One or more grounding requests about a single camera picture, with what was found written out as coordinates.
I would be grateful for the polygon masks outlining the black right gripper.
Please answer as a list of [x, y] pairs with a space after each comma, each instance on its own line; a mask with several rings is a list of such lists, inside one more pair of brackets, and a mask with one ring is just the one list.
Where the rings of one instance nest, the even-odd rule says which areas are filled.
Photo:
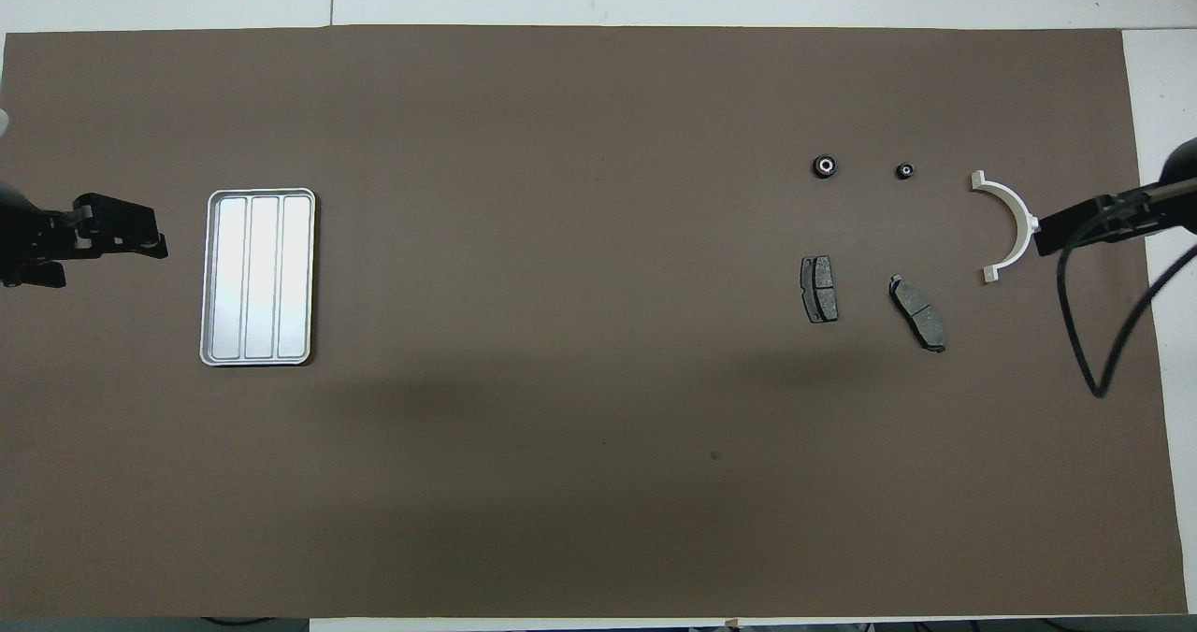
[[[1102, 221], [1082, 227], [1116, 205], [1134, 201], [1126, 221]], [[1044, 215], [1033, 235], [1040, 257], [1062, 253], [1068, 247], [1117, 243], [1120, 237], [1137, 238], [1184, 227], [1196, 235], [1196, 138], [1181, 142], [1163, 162], [1155, 183], [1138, 186], [1132, 192], [1098, 194], [1064, 209]]]

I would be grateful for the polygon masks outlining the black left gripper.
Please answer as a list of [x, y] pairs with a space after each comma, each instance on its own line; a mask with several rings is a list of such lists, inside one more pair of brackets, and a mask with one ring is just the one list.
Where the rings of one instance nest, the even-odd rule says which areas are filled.
[[[166, 237], [158, 235], [154, 209], [107, 194], [81, 194], [73, 201], [75, 227], [95, 239], [98, 254], [132, 253], [168, 259]], [[61, 261], [75, 249], [75, 231], [63, 214], [30, 202], [14, 186], [1, 184], [1, 279], [4, 286], [31, 284], [63, 288]]]

